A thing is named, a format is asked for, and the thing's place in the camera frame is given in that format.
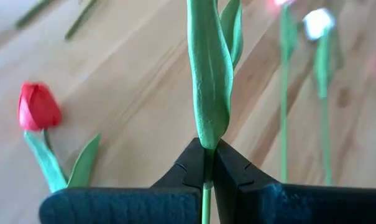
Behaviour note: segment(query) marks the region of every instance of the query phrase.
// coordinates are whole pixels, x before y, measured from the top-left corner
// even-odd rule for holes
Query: wooden floor
[[[329,88],[334,181],[376,187],[376,0],[336,1],[341,2],[339,33],[346,61]],[[2,224],[37,223],[39,204],[49,194],[17,122],[23,81],[48,83],[61,104],[64,120],[50,130],[50,138],[66,170],[85,143],[102,134],[92,186],[150,186],[196,136],[185,1],[99,1],[71,42],[63,36],[86,0],[56,1],[26,29],[16,31],[13,23],[34,2],[0,0]],[[242,3],[244,51],[224,139],[278,179],[277,9],[270,0]],[[302,19],[322,4],[297,0],[294,15]],[[292,183],[321,185],[314,50],[301,31],[291,61],[288,156]],[[212,219],[218,222],[215,207]]]

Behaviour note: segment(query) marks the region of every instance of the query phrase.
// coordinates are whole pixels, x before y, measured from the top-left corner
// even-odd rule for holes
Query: wood grain
[[[63,36],[87,1],[57,1],[15,30],[35,2],[0,0],[0,223],[38,223],[37,209],[49,194],[17,122],[23,81],[48,83],[62,107],[63,123],[50,137],[65,170],[102,134],[92,186],[150,186],[196,136],[186,2],[99,1],[70,42]],[[327,6],[338,18],[345,63],[329,87],[333,176],[336,185],[376,187],[376,0],[331,3],[297,0],[293,12],[299,20]],[[242,4],[244,51],[224,139],[278,179],[278,11],[270,0]],[[288,156],[291,182],[321,185],[315,48],[301,30],[291,59]],[[213,206],[213,223],[217,216]]]

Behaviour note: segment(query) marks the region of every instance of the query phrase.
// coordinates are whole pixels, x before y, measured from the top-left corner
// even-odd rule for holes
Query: wooden surface
[[[329,89],[331,157],[336,185],[376,187],[376,0],[336,0],[345,56]],[[92,186],[146,187],[196,135],[186,3],[100,1],[71,42],[63,36],[86,1],[60,0],[26,29],[13,23],[36,0],[0,0],[0,223],[37,223],[49,194],[17,122],[23,81],[48,83],[64,120],[50,130],[70,171],[85,143],[103,135]],[[242,0],[244,51],[237,66],[232,118],[224,139],[279,178],[280,49],[270,0]],[[302,19],[323,1],[298,0]],[[300,34],[289,88],[289,175],[323,184],[315,45]],[[212,213],[217,223],[215,207]]]

